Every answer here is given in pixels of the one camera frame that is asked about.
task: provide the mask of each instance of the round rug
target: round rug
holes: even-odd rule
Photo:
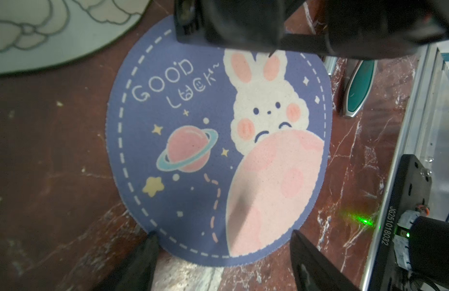
[[[118,72],[107,147],[124,204],[165,250],[242,265],[286,243],[309,216],[331,118],[316,55],[181,44],[167,17]]]

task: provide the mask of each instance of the bunny ear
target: bunny ear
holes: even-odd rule
[[[234,87],[240,87],[252,80],[252,67],[255,61],[251,52],[226,49],[223,63],[224,70]]]
[[[287,67],[285,51],[277,50],[270,58],[268,54],[259,53],[256,56],[256,62],[259,67],[262,67],[263,77],[268,81],[276,79],[284,80]]]

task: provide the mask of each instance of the red marble floor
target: red marble floor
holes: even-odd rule
[[[322,1],[307,4],[288,30],[323,29]],[[0,77],[0,290],[89,290],[145,239],[111,176],[105,113],[124,57],[172,11],[172,1],[153,0],[140,23],[106,49],[64,67]],[[346,60],[332,78],[330,159],[301,230],[356,285],[373,230],[345,213],[374,218],[379,209],[416,62],[414,56],[380,61],[370,98],[354,119],[338,113]],[[294,290],[288,245],[224,269],[160,254],[154,290],[199,288]]]

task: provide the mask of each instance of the teal object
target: teal object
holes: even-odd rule
[[[348,88],[347,110],[355,112],[363,104],[373,84],[376,61],[361,61]]]

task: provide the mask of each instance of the white bunny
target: white bunny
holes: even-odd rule
[[[226,49],[224,68],[237,89],[231,138],[237,150],[247,155],[266,136],[282,129],[305,130],[309,109],[284,79],[285,51],[258,53]]]

